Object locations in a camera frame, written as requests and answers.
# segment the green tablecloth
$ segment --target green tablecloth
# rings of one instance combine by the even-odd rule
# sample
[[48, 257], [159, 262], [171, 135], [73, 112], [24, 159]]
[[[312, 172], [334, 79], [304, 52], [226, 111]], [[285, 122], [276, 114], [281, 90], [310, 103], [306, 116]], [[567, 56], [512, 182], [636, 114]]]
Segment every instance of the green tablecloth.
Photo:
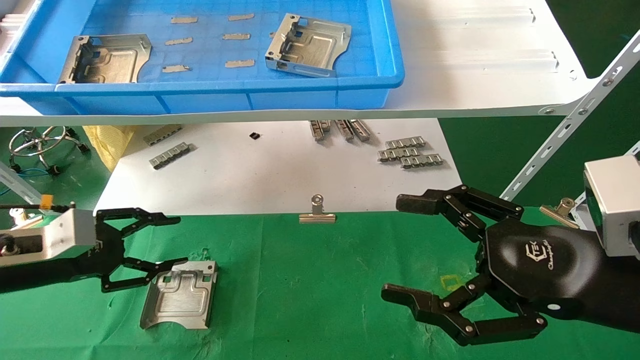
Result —
[[[551, 224], [531, 208], [525, 221]], [[640, 352], [638, 334], [549, 317], [536, 339], [459, 347], [382, 301], [385, 282], [442, 295], [474, 275], [476, 246], [442, 217], [351, 213], [335, 225], [299, 225], [296, 215], [184, 217], [144, 229], [127, 247], [151, 261], [216, 260], [210, 329], [144, 331], [146, 288], [102, 294], [90, 279], [0, 295], [0, 358], [587, 360]], [[485, 296], [465, 315], [510, 313]]]

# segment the blue crate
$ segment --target blue crate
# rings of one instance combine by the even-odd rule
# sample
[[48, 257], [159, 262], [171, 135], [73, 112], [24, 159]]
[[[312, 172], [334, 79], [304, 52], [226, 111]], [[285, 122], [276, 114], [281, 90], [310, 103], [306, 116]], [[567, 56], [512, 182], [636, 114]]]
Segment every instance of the blue crate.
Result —
[[[284, 15], [352, 26], [336, 78], [268, 69], [264, 53]], [[254, 13], [248, 20], [228, 15]], [[194, 24], [172, 17], [197, 16]], [[147, 34], [151, 58], [131, 84], [56, 82], [74, 36]], [[249, 40], [222, 40], [251, 33]], [[167, 40], [193, 37], [190, 44]], [[253, 67], [225, 68], [255, 59]], [[187, 65], [188, 72], [163, 73]], [[42, 0], [0, 63], [0, 96], [17, 96], [45, 115], [156, 115], [267, 109], [381, 108], [404, 80], [390, 0]]]

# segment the metal connector strip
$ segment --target metal connector strip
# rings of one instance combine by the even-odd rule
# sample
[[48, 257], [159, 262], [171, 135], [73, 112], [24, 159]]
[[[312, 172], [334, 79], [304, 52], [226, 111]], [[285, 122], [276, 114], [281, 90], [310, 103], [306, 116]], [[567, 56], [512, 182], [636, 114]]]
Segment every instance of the metal connector strip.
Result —
[[335, 124], [338, 126], [340, 134], [342, 134], [345, 140], [353, 140], [353, 130], [351, 129], [351, 125], [349, 125], [349, 122], [347, 120], [336, 120]]
[[387, 149], [402, 149], [403, 147], [424, 147], [427, 143], [422, 136], [414, 136], [413, 138], [406, 138], [400, 140], [391, 140], [385, 142]]
[[158, 170], [159, 168], [163, 168], [169, 163], [183, 157], [184, 155], [190, 153], [193, 150], [193, 144], [187, 145], [187, 143], [180, 143], [178, 146], [172, 147], [168, 151], [163, 152], [162, 154], [156, 156], [155, 158], [149, 160], [151, 166], [154, 169]]
[[368, 142], [371, 139], [371, 132], [364, 123], [358, 119], [350, 120], [351, 128], [361, 142]]
[[378, 151], [378, 161], [387, 162], [400, 160], [401, 158], [408, 158], [410, 156], [419, 156], [420, 152], [414, 147], [407, 147], [404, 149], [387, 149]]
[[320, 125], [320, 121], [311, 120], [309, 122], [309, 126], [311, 127], [311, 133], [317, 142], [324, 139], [324, 131], [322, 130], [322, 125]]
[[402, 168], [433, 167], [442, 165], [444, 162], [439, 154], [412, 156], [401, 158]]
[[147, 145], [153, 146], [168, 138], [169, 136], [174, 135], [180, 130], [182, 130], [182, 124], [165, 125], [154, 131], [153, 133], [150, 133], [149, 135], [143, 137], [142, 140], [144, 140]]

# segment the metal binder clip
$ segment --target metal binder clip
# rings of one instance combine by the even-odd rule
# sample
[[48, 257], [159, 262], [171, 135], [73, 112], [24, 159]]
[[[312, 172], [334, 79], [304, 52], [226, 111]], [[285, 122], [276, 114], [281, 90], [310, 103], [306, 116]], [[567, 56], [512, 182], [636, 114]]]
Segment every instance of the metal binder clip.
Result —
[[322, 203], [324, 198], [315, 194], [311, 198], [311, 214], [300, 214], [298, 220], [301, 224], [334, 224], [335, 214], [325, 214]]
[[569, 212], [574, 206], [575, 201], [569, 197], [565, 197], [560, 201], [560, 205], [555, 208], [547, 205], [540, 206], [540, 212], [564, 226], [571, 227], [572, 229], [579, 229], [580, 227], [578, 224], [569, 219]]

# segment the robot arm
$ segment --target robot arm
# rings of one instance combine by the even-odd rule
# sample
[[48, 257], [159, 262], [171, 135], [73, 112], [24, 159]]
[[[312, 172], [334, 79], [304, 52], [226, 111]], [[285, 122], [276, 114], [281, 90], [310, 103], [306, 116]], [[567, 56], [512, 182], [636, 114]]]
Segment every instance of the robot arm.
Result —
[[[444, 298], [393, 284], [383, 300], [407, 306], [416, 321], [441, 327], [460, 345], [523, 340], [546, 326], [546, 314], [640, 332], [635, 305], [640, 262], [610, 258], [593, 231], [520, 222], [520, 206], [465, 185], [424, 195], [400, 195], [399, 211], [443, 214], [470, 241], [478, 242], [477, 277]], [[472, 211], [498, 221], [486, 224]], [[517, 316], [472, 322], [462, 315], [485, 293]]]
[[[122, 230], [106, 223], [127, 218], [137, 222]], [[124, 238], [148, 225], [179, 222], [179, 217], [139, 208], [100, 210], [95, 219], [91, 211], [71, 208], [41, 228], [0, 231], [0, 293], [90, 277], [101, 279], [104, 293], [147, 285], [158, 273], [187, 258], [162, 263], [127, 258]], [[146, 274], [112, 282], [109, 276], [120, 265]]]

